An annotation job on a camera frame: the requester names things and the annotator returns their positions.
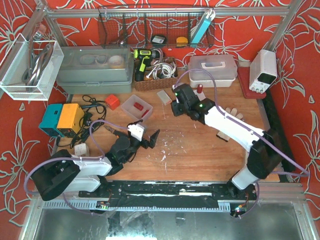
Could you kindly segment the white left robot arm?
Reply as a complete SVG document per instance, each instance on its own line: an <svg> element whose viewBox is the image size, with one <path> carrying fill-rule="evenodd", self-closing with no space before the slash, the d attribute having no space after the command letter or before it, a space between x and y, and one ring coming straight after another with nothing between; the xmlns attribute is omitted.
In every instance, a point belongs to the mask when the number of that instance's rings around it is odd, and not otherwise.
<svg viewBox="0 0 320 240"><path fill-rule="evenodd" d="M157 130L150 139L145 139L109 126L106 129L117 139L105 155L80 157L66 149L59 150L30 171L23 183L25 192L40 194L43 201L67 192L92 193L102 186L104 177L117 174L124 164L132 162L139 148L154 148L160 133Z"/></svg>

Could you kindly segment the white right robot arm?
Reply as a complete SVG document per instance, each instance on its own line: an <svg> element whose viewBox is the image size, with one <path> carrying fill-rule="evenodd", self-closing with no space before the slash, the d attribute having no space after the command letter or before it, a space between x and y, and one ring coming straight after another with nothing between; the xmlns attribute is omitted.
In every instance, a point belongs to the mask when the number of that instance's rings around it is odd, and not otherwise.
<svg viewBox="0 0 320 240"><path fill-rule="evenodd" d="M226 184L231 197L236 198L248 186L266 179L282 160L297 165L283 153L280 136L275 130L253 127L223 110L216 100L199 99L186 83L174 85L172 91L176 98L171 103L174 116L185 114L193 121L216 129L236 141L248 153L244 167Z"/></svg>

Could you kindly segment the large red spring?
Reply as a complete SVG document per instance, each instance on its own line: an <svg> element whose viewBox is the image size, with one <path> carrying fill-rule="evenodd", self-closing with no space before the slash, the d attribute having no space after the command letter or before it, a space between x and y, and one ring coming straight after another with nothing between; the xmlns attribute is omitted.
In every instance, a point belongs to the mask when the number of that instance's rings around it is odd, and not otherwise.
<svg viewBox="0 0 320 240"><path fill-rule="evenodd" d="M202 84L199 84L199 85L197 86L196 92L197 92L198 94L201 94L201 93L203 92L203 85L202 85Z"/></svg>

